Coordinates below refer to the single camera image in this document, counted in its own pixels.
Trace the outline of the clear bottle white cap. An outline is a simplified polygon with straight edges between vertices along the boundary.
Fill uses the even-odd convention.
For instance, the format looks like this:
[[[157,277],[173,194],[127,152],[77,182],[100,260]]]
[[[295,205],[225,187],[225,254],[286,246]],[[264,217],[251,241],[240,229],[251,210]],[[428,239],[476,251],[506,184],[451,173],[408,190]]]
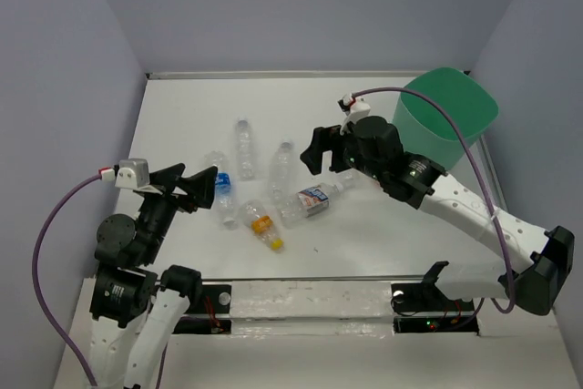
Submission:
[[[275,151],[268,174],[268,195],[274,204],[281,202],[289,193],[292,179],[294,145],[283,141]]]

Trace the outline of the clear ribbed bottle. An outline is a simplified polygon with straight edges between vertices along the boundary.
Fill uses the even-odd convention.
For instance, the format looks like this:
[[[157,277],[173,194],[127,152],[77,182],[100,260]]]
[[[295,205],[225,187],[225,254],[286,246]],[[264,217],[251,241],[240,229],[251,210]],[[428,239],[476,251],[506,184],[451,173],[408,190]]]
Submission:
[[[246,118],[239,118],[234,125],[234,131],[240,179],[243,181],[254,180],[257,178],[258,160],[251,123]]]

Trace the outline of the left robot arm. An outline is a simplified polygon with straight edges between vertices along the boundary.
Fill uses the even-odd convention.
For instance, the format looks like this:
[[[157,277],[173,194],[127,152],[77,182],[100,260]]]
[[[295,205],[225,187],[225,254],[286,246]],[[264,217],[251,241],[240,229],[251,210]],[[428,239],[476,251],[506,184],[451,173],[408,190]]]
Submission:
[[[97,229],[90,388],[148,387],[179,319],[200,304],[199,271],[178,265],[162,274],[147,269],[175,215],[208,210],[215,199],[217,167],[190,177],[185,168],[179,163],[151,172],[144,159],[127,159],[98,173],[116,188],[138,194],[142,203],[135,216],[113,214]]]

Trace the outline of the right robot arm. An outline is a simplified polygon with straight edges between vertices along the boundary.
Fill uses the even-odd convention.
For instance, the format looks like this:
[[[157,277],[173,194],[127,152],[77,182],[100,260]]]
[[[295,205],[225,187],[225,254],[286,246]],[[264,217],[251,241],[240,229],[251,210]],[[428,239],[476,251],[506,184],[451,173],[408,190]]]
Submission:
[[[426,307],[439,309],[458,299],[513,299],[526,312],[550,313],[572,270],[575,236],[570,230],[545,230],[499,208],[489,209],[443,167],[405,151],[397,128],[382,117],[363,118],[347,129],[315,128],[300,159],[318,175],[326,152],[332,154],[332,172],[358,170],[394,200],[449,223],[510,261],[482,269],[435,263],[436,277],[419,287]]]

